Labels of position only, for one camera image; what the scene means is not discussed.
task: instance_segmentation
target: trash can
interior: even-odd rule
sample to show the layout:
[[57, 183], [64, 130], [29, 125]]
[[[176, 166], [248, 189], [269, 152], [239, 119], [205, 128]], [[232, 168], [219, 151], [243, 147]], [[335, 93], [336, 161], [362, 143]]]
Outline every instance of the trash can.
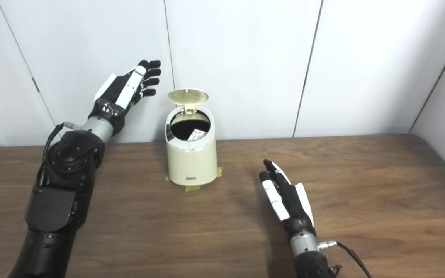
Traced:
[[184, 186], [205, 185], [217, 176], [216, 127], [212, 113], [199, 106], [209, 96], [184, 88], [168, 94], [178, 105], [166, 120], [169, 178]]

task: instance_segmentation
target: robotic arm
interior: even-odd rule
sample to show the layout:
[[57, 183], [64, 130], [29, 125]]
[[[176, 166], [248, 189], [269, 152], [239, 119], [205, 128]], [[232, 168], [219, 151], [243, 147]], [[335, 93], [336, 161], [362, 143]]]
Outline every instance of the robotic arm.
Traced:
[[346, 250], [366, 276], [372, 278], [360, 258], [344, 244], [337, 241], [317, 244], [314, 217], [303, 184], [292, 185], [274, 162], [264, 160], [263, 164], [267, 171], [261, 172], [259, 178], [272, 208], [288, 232], [298, 278], [336, 278], [341, 266], [329, 267], [326, 257], [320, 253], [320, 250], [336, 245]]
[[[131, 106], [155, 95], [160, 61], [141, 61], [123, 76], [111, 75], [95, 96], [88, 121], [57, 125], [48, 138], [25, 214], [27, 236], [8, 278], [63, 278], [76, 231], [85, 223], [95, 170], [105, 144], [125, 125]], [[63, 127], [66, 132], [53, 146]]]

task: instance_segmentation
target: wood grain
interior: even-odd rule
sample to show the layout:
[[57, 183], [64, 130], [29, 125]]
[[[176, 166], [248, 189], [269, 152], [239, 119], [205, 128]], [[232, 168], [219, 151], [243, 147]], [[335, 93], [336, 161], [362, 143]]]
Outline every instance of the wood grain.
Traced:
[[[413, 135], [217, 143], [222, 177], [185, 192], [163, 143], [109, 146], [68, 278], [293, 278], [291, 250], [258, 173], [304, 183], [320, 241], [353, 248], [375, 278], [445, 277], [445, 163]], [[26, 232], [42, 147], [0, 148], [0, 278]], [[326, 250], [340, 277], [364, 277]]]

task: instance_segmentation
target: cable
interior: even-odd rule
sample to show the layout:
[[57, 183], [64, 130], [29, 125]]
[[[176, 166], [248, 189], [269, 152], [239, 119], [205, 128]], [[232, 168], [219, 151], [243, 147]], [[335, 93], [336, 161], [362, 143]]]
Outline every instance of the cable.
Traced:
[[365, 267], [365, 264], [363, 264], [362, 260], [360, 260], [360, 258], [357, 256], [357, 254], [353, 250], [346, 247], [346, 245], [344, 245], [340, 242], [336, 242], [336, 243], [339, 247], [343, 248], [344, 250], [346, 250], [346, 252], [348, 252], [348, 254], [353, 258], [353, 260], [358, 264], [358, 266], [360, 266], [362, 268], [363, 272], [365, 272], [365, 274], [368, 278], [372, 278], [369, 271]]
[[42, 163], [46, 162], [46, 156], [48, 154], [49, 146], [51, 145], [51, 142], [56, 137], [56, 135], [63, 129], [64, 125], [65, 123], [60, 123], [59, 125], [56, 125], [51, 134], [49, 134], [46, 145], [44, 146], [44, 153], [42, 153]]
[[333, 267], [329, 268], [329, 274], [331, 275], [331, 277], [337, 277], [339, 274], [339, 271], [341, 270], [343, 266], [340, 266], [339, 264], [336, 264]]

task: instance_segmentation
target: black forearm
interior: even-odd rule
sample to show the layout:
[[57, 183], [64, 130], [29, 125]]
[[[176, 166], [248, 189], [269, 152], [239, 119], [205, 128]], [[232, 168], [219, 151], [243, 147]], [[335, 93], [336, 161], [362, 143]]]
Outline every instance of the black forearm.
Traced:
[[27, 236], [9, 278], [65, 276], [103, 153], [102, 140], [88, 131], [69, 131], [48, 150], [27, 206]]
[[42, 276], [63, 278], [68, 267], [75, 233], [27, 231], [22, 250], [8, 278]]

